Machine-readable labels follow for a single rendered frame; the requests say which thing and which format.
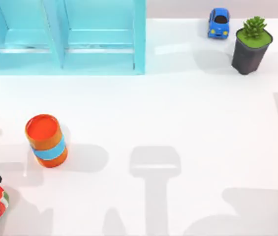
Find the orange and blue can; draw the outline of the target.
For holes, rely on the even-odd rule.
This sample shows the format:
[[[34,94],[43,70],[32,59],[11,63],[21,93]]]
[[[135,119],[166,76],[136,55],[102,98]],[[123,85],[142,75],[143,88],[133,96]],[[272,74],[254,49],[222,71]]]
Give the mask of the orange and blue can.
[[[32,117],[26,123],[25,134],[36,159],[43,167],[54,168],[67,159],[64,135],[54,116],[39,114]]]

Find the light blue rack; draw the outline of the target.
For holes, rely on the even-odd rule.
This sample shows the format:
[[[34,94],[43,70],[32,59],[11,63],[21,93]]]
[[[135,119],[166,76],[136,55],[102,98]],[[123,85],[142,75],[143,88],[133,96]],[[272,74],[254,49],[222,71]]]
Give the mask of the light blue rack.
[[[0,75],[145,73],[146,0],[0,0]]]

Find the blue toy car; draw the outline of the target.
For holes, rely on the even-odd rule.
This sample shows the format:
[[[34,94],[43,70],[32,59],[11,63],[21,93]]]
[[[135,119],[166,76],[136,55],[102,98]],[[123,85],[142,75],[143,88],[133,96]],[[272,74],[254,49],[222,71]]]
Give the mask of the blue toy car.
[[[208,38],[227,39],[230,32],[230,13],[227,8],[216,7],[210,12]]]

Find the dark grey plant pot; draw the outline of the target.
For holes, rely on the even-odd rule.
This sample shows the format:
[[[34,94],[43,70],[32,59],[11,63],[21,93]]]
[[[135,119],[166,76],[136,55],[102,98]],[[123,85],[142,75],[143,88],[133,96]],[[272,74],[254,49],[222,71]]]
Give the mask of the dark grey plant pot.
[[[272,35],[265,30],[265,19],[254,16],[243,23],[236,32],[236,43],[232,66],[242,75],[248,75],[258,69],[269,45]]]

